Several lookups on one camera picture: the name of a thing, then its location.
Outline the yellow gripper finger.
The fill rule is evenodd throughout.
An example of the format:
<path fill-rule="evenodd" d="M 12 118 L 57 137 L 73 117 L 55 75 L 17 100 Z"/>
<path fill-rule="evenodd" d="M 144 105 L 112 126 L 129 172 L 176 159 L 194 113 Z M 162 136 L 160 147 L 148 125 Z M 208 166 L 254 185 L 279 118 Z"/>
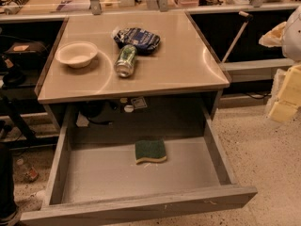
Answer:
<path fill-rule="evenodd" d="M 262 35 L 259 44 L 265 47 L 280 47 L 286 22 L 282 22 L 275 26 L 272 30 Z"/>
<path fill-rule="evenodd" d="M 267 117 L 276 122 L 289 121 L 301 106 L 301 65 L 287 71 L 278 69 L 267 103 Z"/>

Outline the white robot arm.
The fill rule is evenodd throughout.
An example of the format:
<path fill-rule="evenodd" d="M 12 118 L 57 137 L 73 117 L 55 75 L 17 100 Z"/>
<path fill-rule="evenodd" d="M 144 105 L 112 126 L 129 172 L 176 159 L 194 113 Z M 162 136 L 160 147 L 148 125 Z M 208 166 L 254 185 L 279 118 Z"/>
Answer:
<path fill-rule="evenodd" d="M 289 121 L 301 107 L 301 6 L 286 22 L 264 34 L 259 44 L 280 47 L 282 54 L 293 61 L 287 71 L 277 69 L 266 105 L 266 115 L 271 121 Z"/>

